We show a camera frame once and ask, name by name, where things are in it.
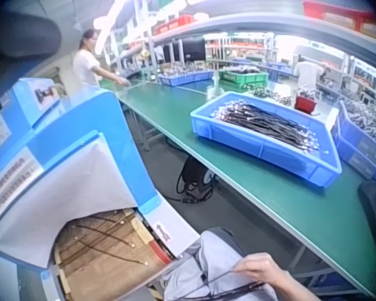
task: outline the white shirt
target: white shirt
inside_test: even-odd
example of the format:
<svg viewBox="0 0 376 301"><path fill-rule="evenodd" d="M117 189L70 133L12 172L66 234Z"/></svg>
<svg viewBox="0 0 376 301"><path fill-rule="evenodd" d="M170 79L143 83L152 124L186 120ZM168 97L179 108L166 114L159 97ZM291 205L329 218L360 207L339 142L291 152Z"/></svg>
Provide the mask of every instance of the white shirt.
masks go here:
<svg viewBox="0 0 376 301"><path fill-rule="evenodd" d="M92 71L94 66L100 66L100 62L88 50L80 49L74 56L73 69L77 79L84 86L99 86L98 77Z"/></svg>
<svg viewBox="0 0 376 301"><path fill-rule="evenodd" d="M302 61L296 64L294 75L298 76L298 89L313 91L316 90L316 80L325 70L310 61Z"/></svg>

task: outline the workbench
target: workbench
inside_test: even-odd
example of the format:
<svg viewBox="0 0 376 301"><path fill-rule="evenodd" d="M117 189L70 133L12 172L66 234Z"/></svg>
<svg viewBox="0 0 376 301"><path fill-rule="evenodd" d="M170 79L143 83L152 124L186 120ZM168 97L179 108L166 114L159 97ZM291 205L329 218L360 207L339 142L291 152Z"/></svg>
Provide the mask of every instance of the workbench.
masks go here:
<svg viewBox="0 0 376 301"><path fill-rule="evenodd" d="M240 92L234 85L225 91ZM209 98L209 82L167 87L132 82L115 93L132 112L172 139L347 279L376 296L376 246L358 200L363 178L344 162L322 189L288 171L225 145L196 137L190 112Z"/></svg>

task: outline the floor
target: floor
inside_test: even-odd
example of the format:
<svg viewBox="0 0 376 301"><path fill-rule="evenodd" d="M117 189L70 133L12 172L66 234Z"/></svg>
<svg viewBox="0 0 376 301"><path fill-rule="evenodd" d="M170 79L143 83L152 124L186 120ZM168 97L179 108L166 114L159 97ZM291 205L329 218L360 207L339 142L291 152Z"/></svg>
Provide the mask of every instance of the floor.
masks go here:
<svg viewBox="0 0 376 301"><path fill-rule="evenodd" d="M175 185L187 154L175 150L161 137L145 151L136 139L136 130L125 113L130 130L138 146L144 164L156 188L165 196L177 197ZM287 267L300 247L298 242L258 208L221 182L213 196L200 204L170 202L175 210L196 230L202 231L222 226L231 230L245 253L268 252L281 267ZM304 262L316 260L313 254L305 256ZM146 288L130 294L124 301L154 300Z"/></svg>

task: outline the red container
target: red container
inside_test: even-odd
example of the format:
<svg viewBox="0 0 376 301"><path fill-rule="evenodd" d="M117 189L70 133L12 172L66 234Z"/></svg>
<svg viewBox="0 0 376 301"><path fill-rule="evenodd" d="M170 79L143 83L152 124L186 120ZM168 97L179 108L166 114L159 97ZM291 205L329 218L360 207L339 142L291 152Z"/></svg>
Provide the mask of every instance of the red container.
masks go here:
<svg viewBox="0 0 376 301"><path fill-rule="evenodd" d="M302 96L297 96L295 99L294 108L298 111L311 115L315 107L316 107L316 102L314 102L312 99L305 98Z"/></svg>
<svg viewBox="0 0 376 301"><path fill-rule="evenodd" d="M373 11L346 8L319 1L303 0L307 17L335 23L376 38L376 17Z"/></svg>
<svg viewBox="0 0 376 301"><path fill-rule="evenodd" d="M175 29L175 28L178 28L180 26L187 25L187 24L193 23L193 22L195 22L195 19L194 19L193 16L189 16L188 14L184 14L177 19L173 19L173 20L171 20L167 23L161 24L158 27L156 27L154 35L156 36L158 34L165 33L169 30L172 30L172 29Z"/></svg>

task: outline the gray fabric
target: gray fabric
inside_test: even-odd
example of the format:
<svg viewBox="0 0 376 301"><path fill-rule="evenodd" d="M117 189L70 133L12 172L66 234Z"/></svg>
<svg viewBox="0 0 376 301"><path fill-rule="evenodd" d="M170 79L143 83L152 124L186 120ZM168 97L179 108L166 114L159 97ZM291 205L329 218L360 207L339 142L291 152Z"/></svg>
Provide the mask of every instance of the gray fabric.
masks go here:
<svg viewBox="0 0 376 301"><path fill-rule="evenodd" d="M166 282L164 298L166 301L175 300L193 291L203 284L201 275L211 281L226 273L237 263L242 256L229 243L214 234L223 236L230 243L232 236L223 230L205 231L201 238L194 243L184 254L182 259L173 263L171 269L162 275ZM225 292L253 282L253 279L239 273L228 273L220 279L186 297L203 297ZM265 285L261 290L242 296L238 301L277 301L274 290Z"/></svg>

